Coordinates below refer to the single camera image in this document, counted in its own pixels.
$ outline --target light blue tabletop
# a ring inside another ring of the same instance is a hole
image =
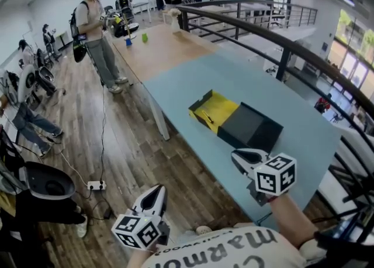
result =
[[[272,155],[284,152],[297,159],[297,183],[290,194],[301,209],[318,189],[340,134],[326,119],[290,88],[244,59],[221,49],[185,62],[143,83],[189,146],[256,222],[270,212],[260,207],[246,189],[250,180],[231,161],[233,147],[188,114],[188,108],[209,90],[262,112],[284,129]],[[274,227],[270,217],[262,225]]]

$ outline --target power strip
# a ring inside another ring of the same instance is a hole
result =
[[[105,190],[106,183],[105,181],[89,181],[87,184],[88,190]]]

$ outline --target wooden floor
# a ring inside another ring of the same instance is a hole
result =
[[[181,233],[199,225],[222,228],[248,222],[172,127],[170,140],[162,139],[143,98],[141,84],[135,83],[131,87],[126,84],[121,94],[112,95],[106,88],[103,91],[89,57],[75,63],[71,47],[64,55],[66,57],[61,58],[53,73],[57,87],[65,88],[67,94],[56,94],[50,100],[44,98],[37,109],[65,131],[62,144],[54,145],[53,153],[44,160],[45,164],[68,173],[75,181],[77,191],[88,196],[88,190],[60,153],[86,182],[100,179],[104,97],[103,179],[107,183],[104,196],[116,215],[131,207],[142,192],[161,183],[168,189],[165,220],[171,227],[170,243],[175,242]],[[119,57],[117,62],[124,74],[126,63]],[[20,143],[35,150],[22,137]],[[36,160],[27,151],[22,154],[27,159]],[[103,198],[95,192],[89,199],[76,194],[74,200],[89,215],[97,218],[103,217],[108,207],[105,202],[100,202]],[[313,198],[306,212],[310,217],[329,215],[317,197]],[[91,220],[88,234],[83,239],[77,237],[74,225],[40,224],[44,235],[54,238],[53,243],[46,243],[52,262],[61,268],[126,267],[130,252],[121,248],[112,236],[110,229],[114,221],[115,218]]]

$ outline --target white cable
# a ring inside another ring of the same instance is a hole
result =
[[[81,174],[80,174],[76,169],[74,169],[72,165],[70,165],[69,161],[65,158],[65,156],[64,156],[64,154],[63,154],[62,152],[61,152],[61,155],[62,155],[62,157],[64,158],[64,160],[66,161],[66,163],[68,163],[69,167],[70,167],[71,169],[73,169],[76,173],[78,173],[79,177],[80,177],[81,180],[82,180],[82,183],[84,183],[85,186],[88,187],[88,185],[86,184],[86,182],[83,180]]]

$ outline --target handrail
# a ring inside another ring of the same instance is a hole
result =
[[[217,2],[216,4],[220,5],[220,4],[225,4],[225,3],[233,4],[235,2],[242,3],[243,0],[229,0],[229,1],[216,1],[216,2]],[[197,5],[202,5],[202,4],[211,5],[212,2],[191,4],[193,6],[178,5],[176,7],[177,9],[185,13],[188,12],[188,13],[196,14],[199,16],[204,16],[210,19],[218,20],[220,22],[228,23],[229,25],[236,26],[240,29],[251,32],[260,37],[263,37],[285,49],[288,49],[293,54],[301,57],[302,59],[309,62],[312,66],[315,66],[316,68],[318,68],[322,73],[324,73],[328,77],[337,81],[341,86],[344,87],[345,90],[347,90],[355,98],[356,102],[358,102],[358,104],[366,111],[366,113],[368,113],[370,117],[374,119],[374,106],[370,102],[370,100],[356,86],[354,86],[353,83],[347,80],[342,74],[336,71],[336,69],[333,66],[329,65],[322,58],[312,53],[310,50],[306,49],[305,47],[299,45],[298,43],[295,43],[288,38],[285,38],[279,34],[276,34],[270,30],[264,29],[260,26],[253,25],[251,23],[227,16],[227,15],[222,15],[217,12],[204,11],[204,10],[196,8]]]
[[[281,2],[274,2],[274,1],[267,1],[267,0],[217,0],[217,1],[207,1],[207,2],[198,2],[188,4],[188,6],[194,8],[200,8],[204,6],[211,6],[211,5],[227,5],[227,4],[277,4],[277,5],[284,5],[288,7],[300,7],[304,9],[318,11],[315,8],[301,6],[298,4],[288,4],[288,3],[281,3]]]

